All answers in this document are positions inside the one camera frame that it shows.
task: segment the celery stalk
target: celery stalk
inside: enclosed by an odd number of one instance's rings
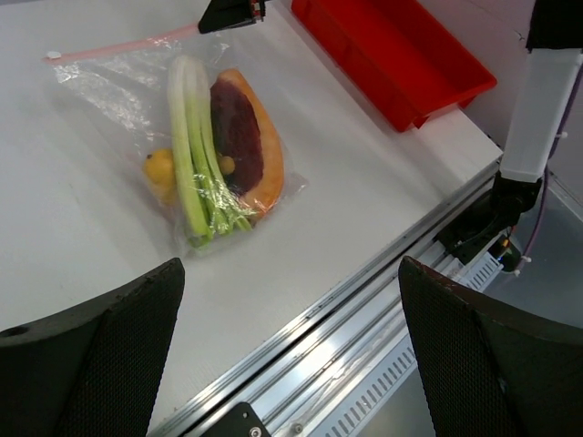
[[[192,71],[196,72],[196,95],[201,105],[198,113],[197,122],[199,123],[199,130],[202,136],[202,146],[204,154],[208,162],[208,170],[210,171],[210,179],[213,182],[215,191],[215,198],[220,202],[220,207],[225,212],[230,226],[236,224],[241,230],[251,230],[251,224],[245,218],[252,214],[252,211],[244,210],[237,199],[230,192],[225,180],[220,172],[219,161],[217,160],[217,152],[214,147],[214,140],[212,136],[212,123],[210,119],[210,87],[209,79],[207,77],[205,67],[198,59],[192,59]]]
[[[232,223],[225,217],[225,201],[223,193],[217,185],[209,168],[205,149],[210,144],[213,147],[212,134],[202,128],[203,118],[210,116],[210,89],[207,72],[203,65],[194,58],[188,57],[185,62],[184,98],[186,102],[186,117],[188,120],[190,153],[194,161],[196,178],[203,189],[203,197],[210,216],[210,227],[221,235],[232,232]]]
[[[185,56],[177,57],[169,70],[168,102],[172,125],[172,154],[177,187],[184,214],[195,237],[212,239],[206,211],[200,198],[200,186],[194,178],[194,167],[189,147],[189,130],[184,98]]]

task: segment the screw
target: screw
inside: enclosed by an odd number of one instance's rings
[[[258,428],[257,426],[254,426],[249,431],[249,437],[261,437],[261,429]]]

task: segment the white tabletop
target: white tabletop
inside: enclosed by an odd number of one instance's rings
[[[165,32],[196,21],[206,3],[0,6],[0,330],[112,290],[175,253],[169,224],[83,114],[55,98],[40,58]],[[395,133],[284,5],[235,32],[236,47],[281,87],[249,77],[309,187],[250,238],[183,260],[186,289],[151,426],[500,153],[457,110]]]

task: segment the red container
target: red container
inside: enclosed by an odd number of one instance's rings
[[[293,0],[291,9],[399,132],[496,85],[415,0]]]

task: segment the ziplock bag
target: ziplock bag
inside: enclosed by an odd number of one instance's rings
[[[246,79],[257,72],[236,67],[224,36],[201,36],[191,25],[49,55],[58,84],[80,97],[79,107],[168,212],[181,248],[206,250],[253,230],[304,186]]]

